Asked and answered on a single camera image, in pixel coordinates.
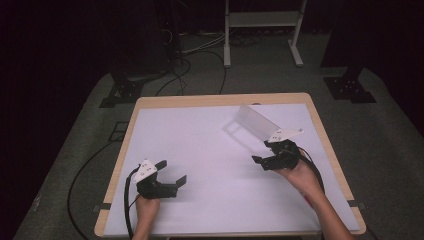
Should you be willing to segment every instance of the cable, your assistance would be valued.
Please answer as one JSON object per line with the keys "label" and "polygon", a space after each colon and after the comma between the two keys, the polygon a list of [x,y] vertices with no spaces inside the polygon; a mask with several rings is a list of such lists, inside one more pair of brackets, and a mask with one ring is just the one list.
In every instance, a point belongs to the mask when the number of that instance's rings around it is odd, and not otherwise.
{"label": "cable", "polygon": [[222,67],[224,69],[224,77],[222,79],[221,87],[219,89],[219,94],[221,95],[222,89],[224,88],[224,84],[225,84],[225,81],[226,81],[226,78],[227,78],[227,69],[224,67],[224,60],[222,59],[222,57],[219,54],[214,53],[214,52],[211,52],[211,51],[198,51],[198,52],[188,53],[188,54],[186,54],[186,56],[193,55],[193,54],[198,54],[198,53],[209,53],[209,54],[213,54],[213,55],[217,56],[219,58],[219,60],[221,61]]}
{"label": "cable", "polygon": [[84,235],[84,233],[81,231],[81,229],[79,229],[78,225],[76,224],[73,216],[72,216],[72,212],[71,212],[71,195],[72,195],[72,190],[74,188],[75,182],[78,179],[79,175],[81,174],[81,172],[84,170],[84,168],[100,153],[102,152],[104,149],[106,149],[109,145],[111,145],[112,143],[115,143],[118,139],[120,139],[122,136],[119,136],[118,138],[109,141],[106,145],[104,145],[102,148],[100,148],[97,152],[95,152],[85,163],[84,165],[80,168],[80,170],[78,171],[77,175],[75,175],[72,184],[69,188],[68,191],[68,199],[66,201],[66,207],[67,207],[67,211],[68,211],[68,216],[69,219],[71,220],[72,226],[75,228],[75,230],[78,232],[78,234],[85,240],[88,240],[88,238]]}
{"label": "cable", "polygon": [[183,58],[183,61],[184,62],[186,62],[187,64],[188,64],[188,68],[187,68],[187,70],[183,73],[183,74],[181,74],[181,75],[178,75],[177,77],[175,77],[175,78],[173,78],[173,79],[171,79],[171,80],[169,80],[168,82],[166,82],[157,92],[156,92],[156,94],[155,94],[155,96],[157,97],[157,96],[159,96],[159,93],[168,85],[168,84],[170,84],[170,83],[172,83],[173,81],[175,81],[175,80],[177,80],[177,79],[179,79],[179,78],[181,78],[182,76],[184,76],[185,74],[187,74],[189,71],[190,71],[190,69],[191,69],[191,63],[188,61],[188,60],[186,60],[186,59],[184,59]]}
{"label": "cable", "polygon": [[133,238],[134,233],[132,231],[131,221],[130,221],[130,206],[128,204],[128,193],[129,193],[129,189],[130,189],[131,177],[132,177],[132,175],[134,173],[136,173],[138,171],[139,168],[140,168],[140,165],[138,165],[137,168],[135,168],[134,170],[132,170],[131,173],[128,175],[127,179],[125,180],[124,214],[125,214],[125,224],[127,225],[128,235],[129,235],[130,239]]}

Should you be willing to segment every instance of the table leg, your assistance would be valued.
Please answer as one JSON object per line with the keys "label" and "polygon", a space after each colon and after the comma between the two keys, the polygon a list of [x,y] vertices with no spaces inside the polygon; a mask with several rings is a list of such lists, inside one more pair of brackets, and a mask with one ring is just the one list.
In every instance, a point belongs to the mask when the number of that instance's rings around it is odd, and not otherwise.
{"label": "table leg", "polygon": [[306,8],[306,2],[307,0],[302,0],[299,14],[297,15],[297,19],[296,19],[296,26],[294,29],[293,39],[290,39],[288,41],[290,46],[290,51],[292,52],[292,55],[293,55],[294,61],[296,62],[297,67],[303,67],[303,61],[302,61],[302,58],[300,58],[300,54],[299,54],[299,51],[297,50],[296,43],[297,43],[297,38],[299,37],[300,27],[302,26],[303,15]]}
{"label": "table leg", "polygon": [[229,0],[225,0],[225,44],[224,44],[224,66],[231,66],[230,59],[230,10]]}

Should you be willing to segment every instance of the hand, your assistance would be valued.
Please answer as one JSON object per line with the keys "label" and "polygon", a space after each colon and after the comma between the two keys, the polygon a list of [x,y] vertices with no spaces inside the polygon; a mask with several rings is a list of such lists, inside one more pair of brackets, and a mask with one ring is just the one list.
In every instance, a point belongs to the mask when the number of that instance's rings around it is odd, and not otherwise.
{"label": "hand", "polygon": [[297,190],[308,197],[322,193],[321,186],[315,173],[309,166],[299,160],[297,166],[293,169],[277,169],[276,173],[284,176]]}
{"label": "hand", "polygon": [[133,239],[148,239],[150,230],[159,212],[160,199],[145,199],[137,195],[137,228]]}

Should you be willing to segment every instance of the gray carpet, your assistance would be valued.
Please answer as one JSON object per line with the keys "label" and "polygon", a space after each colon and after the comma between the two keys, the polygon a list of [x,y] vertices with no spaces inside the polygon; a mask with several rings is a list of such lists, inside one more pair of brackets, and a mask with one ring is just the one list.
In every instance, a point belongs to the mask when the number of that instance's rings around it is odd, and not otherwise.
{"label": "gray carpet", "polygon": [[[311,95],[355,198],[366,208],[366,224],[380,239],[422,239],[424,236],[424,141],[376,75],[364,70],[360,82],[377,103],[333,100],[324,76],[344,69],[320,69],[329,35],[301,34],[298,48],[304,61],[297,68],[287,46],[289,36],[263,37],[249,47],[232,47],[222,94],[307,92]],[[185,36],[185,49],[211,39]],[[222,56],[222,46],[208,49]],[[218,94],[224,69],[218,57],[198,53],[186,57],[190,71],[182,77],[184,95]],[[176,66],[179,74],[187,68]],[[174,75],[145,85],[142,96],[154,96]],[[68,190],[83,164],[108,144],[115,123],[129,121],[134,104],[99,108],[113,85],[110,75],[99,80],[40,189],[15,239],[81,239],[67,214]],[[180,83],[160,95],[182,94]],[[89,239],[93,233],[120,143],[111,143],[87,164],[70,199],[75,222]],[[357,239],[373,239],[369,233]]]}

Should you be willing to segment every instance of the wooden table edge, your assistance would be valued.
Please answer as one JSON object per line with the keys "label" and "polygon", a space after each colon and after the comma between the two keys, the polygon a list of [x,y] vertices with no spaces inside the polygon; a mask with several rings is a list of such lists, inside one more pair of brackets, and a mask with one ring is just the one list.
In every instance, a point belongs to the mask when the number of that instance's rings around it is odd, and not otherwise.
{"label": "wooden table edge", "polygon": [[[336,174],[340,188],[346,200],[354,200],[353,194],[349,188],[349,184],[343,174],[339,161],[330,143],[330,139],[325,132],[324,125],[321,122],[318,111],[312,101],[312,98],[307,93],[267,93],[267,94],[229,94],[229,95],[201,95],[201,96],[166,96],[166,97],[142,97],[135,104],[134,111],[131,115],[127,133],[125,134],[121,150],[119,152],[115,168],[113,170],[108,189],[103,200],[106,204],[111,204],[114,193],[117,187],[117,182],[121,175],[122,166],[128,145],[132,136],[135,122],[138,116],[139,109],[149,108],[177,108],[177,107],[207,107],[207,106],[232,106],[232,105],[251,105],[251,104],[306,104],[306,107],[311,116],[312,122],[318,133],[318,136],[323,144],[325,153],[330,161],[330,164]],[[358,221],[360,229],[351,231],[354,235],[364,234],[366,225],[364,219],[357,207],[352,207],[352,212]],[[109,210],[101,209],[97,219],[94,232],[97,236],[103,237]]]}

